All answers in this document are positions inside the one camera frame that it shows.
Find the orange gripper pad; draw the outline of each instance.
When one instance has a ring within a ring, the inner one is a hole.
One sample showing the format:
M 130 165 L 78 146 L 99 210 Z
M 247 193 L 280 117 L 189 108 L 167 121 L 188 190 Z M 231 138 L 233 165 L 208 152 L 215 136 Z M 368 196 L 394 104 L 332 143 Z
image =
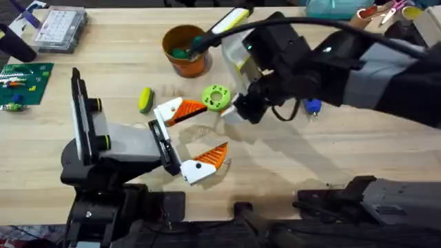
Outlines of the orange gripper pad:
M 195 113 L 196 111 L 202 110 L 204 108 L 207 109 L 207 106 L 199 101 L 183 100 L 182 104 L 176 110 L 173 117 L 169 121 L 167 121 L 167 124 L 169 127 L 171 127 L 179 122 L 179 118 L 187 116 L 191 113 Z
M 225 159 L 225 156 L 227 155 L 227 145 L 228 143 L 223 143 L 222 145 L 219 145 L 218 147 L 215 147 L 210 151 L 197 156 L 193 160 L 203 163 L 209 163 L 211 165 L 214 165 L 216 169 L 219 169 L 219 167 L 223 163 L 223 160 Z

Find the wire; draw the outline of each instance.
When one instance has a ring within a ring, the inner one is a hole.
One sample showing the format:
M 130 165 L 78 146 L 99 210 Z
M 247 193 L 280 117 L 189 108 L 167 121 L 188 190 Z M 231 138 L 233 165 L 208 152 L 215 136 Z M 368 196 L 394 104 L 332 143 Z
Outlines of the wire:
M 35 236 L 35 235 L 31 234 L 29 231 L 25 231 L 24 229 L 19 228 L 18 226 L 10 225 L 10 227 L 16 229 L 17 231 L 21 231 L 21 232 L 23 232 L 23 233 L 25 233 L 25 234 L 27 234 L 27 235 L 29 235 L 29 236 L 35 238 L 35 239 L 38 239 L 38 240 L 44 240 L 44 239 L 45 239 L 45 238 L 40 238 L 40 237 L 38 237 L 38 236 Z
M 237 240 L 233 240 L 233 239 L 225 238 L 225 237 L 219 237 L 221 235 L 220 232 L 221 232 L 222 227 L 224 227 L 226 225 L 234 224 L 234 223 L 236 223 L 236 221 L 233 219 L 231 221 L 215 223 L 213 225 L 205 227 L 204 230 L 216 228 L 216 230 L 214 232 L 217 233 L 216 235 L 214 235 L 214 237 L 211 240 L 208 240 L 209 244 L 205 245 L 205 247 L 209 247 L 209 246 L 218 247 L 218 246 L 220 246 L 217 243 L 218 240 L 222 240 L 222 241 L 232 242 L 235 244 L 236 247 L 241 248 L 241 246 Z
M 172 5 L 167 2 L 167 0 L 163 0 L 163 3 L 166 8 L 172 7 Z
M 339 21 L 332 21 L 332 20 L 312 18 L 312 17 L 284 17 L 279 19 L 266 19 L 262 21 L 255 21 L 252 23 L 242 24 L 238 27 L 229 29 L 219 34 L 213 34 L 212 36 L 203 39 L 198 44 L 198 46 L 195 47 L 195 49 L 191 49 L 189 51 L 189 55 L 193 55 L 195 52 L 203 52 L 207 50 L 211 45 L 219 42 L 222 38 L 228 37 L 238 32 L 243 32 L 252 28 L 259 28 L 259 27 L 266 27 L 266 26 L 280 25 L 280 24 L 291 24 L 291 23 L 315 24 L 315 25 L 323 25 L 328 27 L 339 28 L 341 30 L 344 30 L 345 32 L 348 32 L 349 34 L 375 41 L 377 43 L 387 46 L 388 48 L 407 54 L 415 59 L 423 59 L 427 55 L 425 52 L 417 51 L 413 48 L 410 48 L 409 46 L 392 41 L 380 34 L 374 34 L 358 28 L 353 28 L 350 25 Z
M 279 119 L 279 121 L 292 121 L 297 115 L 298 108 L 300 107 L 300 100 L 296 99 L 296 103 L 294 104 L 294 108 L 292 110 L 291 115 L 289 118 L 283 118 L 276 110 L 275 106 L 271 106 L 271 111 L 274 113 L 274 115 Z
M 326 214 L 329 217 L 333 217 L 337 220 L 341 220 L 341 221 L 351 221 L 348 220 L 347 218 L 345 218 L 342 214 L 335 214 L 332 211 L 328 211 L 326 209 L 323 209 L 321 207 L 316 207 L 314 205 L 308 204 L 308 203 L 301 203 L 301 202 L 294 202 L 292 203 L 293 207 L 298 208 L 300 210 L 306 210 L 306 211 L 315 211 L 315 212 L 320 212 L 322 214 Z
M 70 227 L 70 223 L 72 222 L 72 212 L 73 212 L 73 209 L 74 209 L 74 204 L 75 204 L 75 200 L 72 203 L 72 206 L 71 206 L 71 208 L 69 210 L 68 219 L 66 220 L 66 225 L 64 227 L 63 240 L 62 240 L 62 244 L 61 244 L 62 248 L 68 248 L 69 245 L 70 245 L 70 243 L 69 244 L 66 243 L 66 240 L 68 239 L 69 227 Z
M 161 226 L 161 228 L 159 229 L 159 231 L 161 231 L 161 230 L 164 228 L 164 226 L 165 226 L 165 223 Z M 155 236 L 154 236 L 154 238 L 153 238 L 153 240 L 152 240 L 152 243 L 150 243 L 150 248 L 152 248 L 152 247 L 154 246 L 154 243 L 156 242 L 156 240 L 158 239 L 158 237 L 159 237 L 159 233 L 155 233 Z
M 384 243 L 384 244 L 401 246 L 401 247 L 408 247 L 408 248 L 420 248 L 419 246 L 416 246 L 416 245 L 404 244 L 401 242 L 386 240 L 386 239 L 382 239 L 382 238 L 370 238 L 370 237 L 363 237 L 363 236 L 351 236 L 351 235 L 346 235 L 346 234 L 322 233 L 319 231 L 305 231 L 305 230 L 295 229 L 292 227 L 287 227 L 287 228 L 288 228 L 288 231 L 290 231 L 291 233 L 298 232 L 301 234 L 308 234 L 308 235 L 328 236 L 331 238 L 346 238 L 346 239 L 352 239 L 352 240 L 363 240 L 363 241 Z
M 217 228 L 217 227 L 221 227 L 224 225 L 230 225 L 234 222 L 234 220 L 230 220 L 230 221 L 225 221 L 225 222 L 221 222 L 221 223 L 214 223 L 213 225 L 208 225 L 208 226 L 197 226 L 201 231 L 205 231 L 208 229 L 213 229 L 213 228 Z M 191 234 L 192 231 L 189 229 L 186 230 L 172 230 L 172 231 L 161 231 L 161 229 L 159 230 L 155 230 L 151 227 L 147 227 L 151 232 L 154 232 L 156 234 L 161 234 L 161 235 L 184 235 L 184 234 Z
M 260 247 L 259 239 L 258 239 L 256 233 L 254 232 L 254 230 L 252 229 L 251 225 L 248 224 L 244 218 L 241 218 L 241 222 L 242 222 L 242 225 L 245 227 L 245 229 L 251 234 L 253 242 L 254 242 L 254 246 Z

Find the green object in cup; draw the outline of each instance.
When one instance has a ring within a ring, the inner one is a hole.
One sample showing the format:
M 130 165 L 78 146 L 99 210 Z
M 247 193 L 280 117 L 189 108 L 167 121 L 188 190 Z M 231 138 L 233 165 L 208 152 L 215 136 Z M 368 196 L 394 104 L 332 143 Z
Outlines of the green object in cup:
M 197 37 L 194 37 L 192 41 L 192 48 L 196 47 L 201 41 L 202 41 L 202 36 L 198 35 Z
M 185 51 L 179 48 L 173 48 L 172 50 L 172 56 L 175 59 L 188 59 L 188 55 Z

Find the wooden table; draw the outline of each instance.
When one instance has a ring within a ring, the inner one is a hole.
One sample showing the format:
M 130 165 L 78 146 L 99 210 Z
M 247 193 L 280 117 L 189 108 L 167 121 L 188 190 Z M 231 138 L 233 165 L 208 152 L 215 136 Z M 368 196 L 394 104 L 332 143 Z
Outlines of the wooden table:
M 103 99 L 107 119 L 146 128 L 152 114 L 139 114 L 141 89 L 156 92 L 156 102 L 177 96 L 199 99 L 204 87 L 233 88 L 220 49 L 214 64 L 197 79 L 177 76 L 161 50 L 170 28 L 193 23 L 208 29 L 229 9 L 91 9 L 90 24 L 73 55 L 42 54 L 36 62 L 55 62 L 40 105 L 24 113 L 0 113 L 0 225 L 64 223 L 74 199 L 60 182 L 60 155 L 73 138 L 70 109 L 72 67 L 80 69 L 90 96 Z M 280 10 L 304 15 L 303 8 L 258 8 L 251 20 Z M 310 46 L 331 28 L 295 25 Z M 32 31 L 23 35 L 30 39 Z M 293 103 L 281 112 L 288 114 Z M 135 179 L 154 190 L 187 193 L 187 220 L 231 218 L 230 207 L 248 200 L 271 218 L 296 218 L 291 207 L 299 189 L 344 187 L 354 176 L 375 175 L 402 181 L 441 181 L 441 132 L 401 118 L 325 105 L 319 121 L 304 114 L 290 123 L 270 112 L 258 125 L 227 126 L 206 113 L 170 129 L 176 142 L 210 133 L 229 137 L 228 155 L 219 173 L 190 187 L 162 168 Z

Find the lego board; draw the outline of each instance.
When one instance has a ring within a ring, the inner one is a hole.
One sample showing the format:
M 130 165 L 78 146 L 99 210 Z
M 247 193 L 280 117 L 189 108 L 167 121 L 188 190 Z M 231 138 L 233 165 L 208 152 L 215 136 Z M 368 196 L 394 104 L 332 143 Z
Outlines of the lego board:
M 54 67 L 53 63 L 28 63 L 5 65 L 0 73 L 0 79 L 18 77 L 26 79 L 25 85 L 19 85 L 12 88 L 0 86 L 0 105 L 12 102 L 14 94 L 21 95 L 20 104 L 38 105 L 44 95 L 46 84 L 48 84 L 50 73 Z

